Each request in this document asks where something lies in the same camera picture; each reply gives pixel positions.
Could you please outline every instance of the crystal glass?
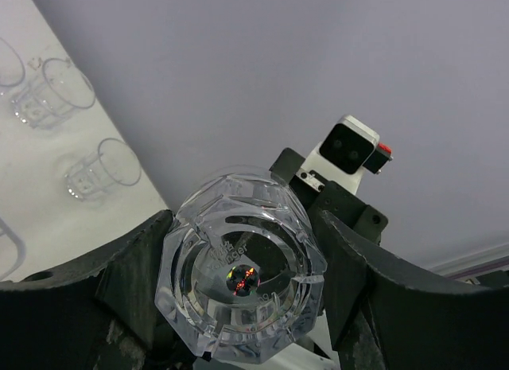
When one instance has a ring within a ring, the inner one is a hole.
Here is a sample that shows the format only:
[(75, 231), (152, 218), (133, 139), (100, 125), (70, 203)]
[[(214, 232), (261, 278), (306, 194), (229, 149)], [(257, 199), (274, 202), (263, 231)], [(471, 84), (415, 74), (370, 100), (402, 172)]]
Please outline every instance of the crystal glass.
[(10, 44), (0, 37), (0, 97), (25, 79), (25, 65)]
[(142, 167), (133, 150), (115, 138), (106, 138), (97, 150), (81, 158), (65, 174), (68, 192), (79, 200), (93, 200), (119, 186), (136, 185)]
[(92, 107), (94, 88), (69, 60), (50, 58), (11, 98), (14, 114), (33, 128), (52, 129)]
[(155, 302), (194, 355), (262, 363), (313, 328), (326, 266), (289, 186), (233, 167), (176, 214)]

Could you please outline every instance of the glass rim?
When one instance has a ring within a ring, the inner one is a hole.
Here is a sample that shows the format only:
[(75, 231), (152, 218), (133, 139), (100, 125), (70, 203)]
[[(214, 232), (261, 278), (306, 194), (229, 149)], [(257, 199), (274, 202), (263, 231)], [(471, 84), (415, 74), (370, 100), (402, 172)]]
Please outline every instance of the glass rim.
[(19, 61), (20, 65), (21, 65), (21, 79), (18, 82), (15, 82), (14, 84), (2, 84), (0, 82), (0, 86), (3, 88), (15, 88), (25, 80), (25, 77), (26, 77), (25, 64), (23, 64), (23, 60), (21, 59), (21, 57), (18, 54), (18, 52), (16, 51), (16, 49), (14, 49), (14, 47), (11, 44), (9, 44), (5, 38), (0, 37), (0, 42), (3, 42), (3, 44), (5, 44), (5, 46), (12, 51), (12, 53), (16, 56), (17, 60)]
[[(138, 176), (136, 177), (136, 180), (133, 181), (132, 183), (125, 183), (125, 182), (122, 182), (122, 181), (119, 181), (117, 180), (111, 173), (110, 171), (108, 170), (107, 166), (104, 165), (103, 163), (103, 160), (101, 159), (101, 148), (103, 147), (103, 144), (105, 142), (118, 142), (118, 143), (121, 143), (123, 144), (127, 149), (129, 149), (129, 151), (134, 155), (134, 157), (136, 158), (136, 161), (138, 162)], [(117, 138), (105, 138), (103, 139), (99, 145), (97, 146), (97, 154), (98, 154), (98, 157), (99, 157), (99, 163), (100, 165), (104, 168), (104, 171), (106, 171), (106, 174), (108, 177), (110, 177), (115, 183), (119, 184), (119, 185), (125, 185), (126, 187), (131, 187), (133, 185), (136, 185), (137, 183), (140, 182), (140, 180), (142, 179), (142, 165), (141, 163), (139, 162), (138, 160), (138, 157), (136, 156), (136, 154), (134, 153), (134, 151), (127, 145), (127, 143), (125, 143), (124, 141), (121, 141), (120, 139), (117, 139)]]
[[(92, 92), (92, 95), (94, 96), (93, 100), (91, 101), (90, 105), (87, 105), (87, 106), (80, 106), (80, 105), (76, 105), (74, 103), (72, 103), (71, 101), (69, 101), (68, 99), (64, 98), (57, 90), (55, 90), (55, 88), (51, 85), (51, 83), (49, 82), (48, 80), (48, 77), (46, 76), (46, 67), (47, 65), (50, 63), (50, 62), (55, 62), (55, 61), (58, 61), (58, 62), (63, 62), (67, 65), (71, 65), (74, 69), (76, 69), (76, 71), (81, 75), (81, 78), (83, 79), (83, 81), (85, 82), (85, 84), (88, 86), (88, 88), (90, 89), (90, 91)], [(76, 107), (78, 109), (90, 109), (92, 106), (94, 106), (95, 104), (95, 100), (96, 100), (96, 95), (95, 95), (95, 90), (94, 90), (94, 87), (92, 86), (90, 80), (78, 69), (78, 67), (76, 67), (76, 65), (74, 65), (72, 63), (72, 61), (70, 60), (63, 60), (61, 58), (57, 58), (57, 57), (52, 57), (52, 58), (48, 58), (47, 60), (45, 60), (45, 62), (42, 63), (42, 67), (41, 67), (41, 71), (42, 71), (42, 76), (44, 77), (45, 79), (45, 82), (48, 84), (48, 87), (51, 89), (52, 92), (54, 92), (58, 98), (62, 99), (65, 103), (67, 103), (68, 105), (71, 105), (73, 107)]]
[(226, 176), (226, 175), (268, 175), (271, 179), (275, 180), (279, 185), (283, 187), (289, 187), (289, 184), (286, 183), (277, 173), (272, 172), (270, 169), (266, 169), (261, 166), (248, 165), (248, 164), (237, 164), (237, 165), (229, 165), (221, 167), (220, 169), (216, 169), (211, 173), (207, 173), (204, 177), (202, 177), (199, 181), (195, 181), (193, 183), (194, 190), (200, 189), (202, 186), (207, 185), (211, 181), (214, 181), (218, 177)]

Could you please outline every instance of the camera lens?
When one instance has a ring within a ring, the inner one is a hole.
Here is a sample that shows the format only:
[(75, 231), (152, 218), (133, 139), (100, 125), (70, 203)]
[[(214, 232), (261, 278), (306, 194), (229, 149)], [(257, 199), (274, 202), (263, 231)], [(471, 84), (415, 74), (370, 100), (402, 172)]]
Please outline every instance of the camera lens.
[(359, 159), (359, 153), (357, 151), (351, 151), (350, 154), (348, 154), (348, 159), (356, 161)]
[(242, 264), (228, 272), (226, 285), (234, 296), (245, 297), (260, 286), (260, 276), (253, 267)]

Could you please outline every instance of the white ceiling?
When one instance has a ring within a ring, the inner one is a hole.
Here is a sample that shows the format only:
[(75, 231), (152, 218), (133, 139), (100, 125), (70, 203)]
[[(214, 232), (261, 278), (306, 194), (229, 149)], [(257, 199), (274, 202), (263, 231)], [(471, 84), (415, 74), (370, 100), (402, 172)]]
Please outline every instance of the white ceiling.
[(174, 208), (351, 113), (394, 150), (359, 191), (385, 248), (428, 267), (509, 231), (509, 0), (34, 1)]

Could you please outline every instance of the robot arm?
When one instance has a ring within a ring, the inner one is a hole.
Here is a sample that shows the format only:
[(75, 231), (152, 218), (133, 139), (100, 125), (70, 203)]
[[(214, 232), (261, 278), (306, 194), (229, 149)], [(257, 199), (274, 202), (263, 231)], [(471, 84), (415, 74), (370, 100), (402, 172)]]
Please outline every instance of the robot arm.
[[(375, 132), (346, 117), (308, 158), (284, 150), (271, 168), (304, 205), (327, 259), (323, 308), (341, 368), (507, 368), (509, 288), (448, 280), (379, 246), (387, 218), (355, 192), (390, 159)], [(192, 368), (153, 303), (172, 221), (159, 212), (66, 264), (0, 282), (2, 367)]]

